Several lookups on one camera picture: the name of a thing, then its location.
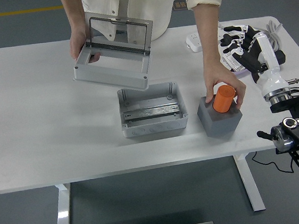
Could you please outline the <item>person's left hand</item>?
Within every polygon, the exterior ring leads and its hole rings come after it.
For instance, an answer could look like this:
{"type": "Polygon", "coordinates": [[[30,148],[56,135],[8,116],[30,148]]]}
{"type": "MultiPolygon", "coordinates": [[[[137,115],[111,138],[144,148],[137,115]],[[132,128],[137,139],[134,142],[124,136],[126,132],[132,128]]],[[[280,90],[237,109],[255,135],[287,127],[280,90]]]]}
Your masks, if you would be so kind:
{"type": "Polygon", "coordinates": [[[246,85],[237,79],[231,71],[218,60],[206,61],[203,63],[203,76],[206,86],[206,103],[209,103],[214,95],[214,86],[220,82],[232,86],[236,91],[236,105],[240,109],[246,92],[246,85]]]}

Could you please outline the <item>person's right hand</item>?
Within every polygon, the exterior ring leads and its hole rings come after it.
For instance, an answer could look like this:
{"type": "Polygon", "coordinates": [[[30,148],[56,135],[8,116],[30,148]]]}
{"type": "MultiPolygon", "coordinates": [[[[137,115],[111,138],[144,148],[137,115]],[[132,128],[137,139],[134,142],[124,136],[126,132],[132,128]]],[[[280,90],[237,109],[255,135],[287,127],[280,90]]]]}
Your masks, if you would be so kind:
{"type": "Polygon", "coordinates": [[[86,28],[85,26],[78,26],[71,29],[70,36],[70,55],[76,61],[80,52],[86,43],[86,28]]]}

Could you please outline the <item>robot right hand white shell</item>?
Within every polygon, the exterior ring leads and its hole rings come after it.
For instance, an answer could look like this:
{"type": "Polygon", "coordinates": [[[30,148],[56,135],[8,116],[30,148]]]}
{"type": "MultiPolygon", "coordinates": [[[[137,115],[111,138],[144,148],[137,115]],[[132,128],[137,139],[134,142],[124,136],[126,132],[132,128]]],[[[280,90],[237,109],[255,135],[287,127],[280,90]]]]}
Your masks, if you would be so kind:
{"type": "Polygon", "coordinates": [[[218,30],[221,62],[227,69],[248,70],[271,104],[291,98],[289,83],[281,77],[280,63],[263,31],[249,25],[220,26],[218,30]]]}

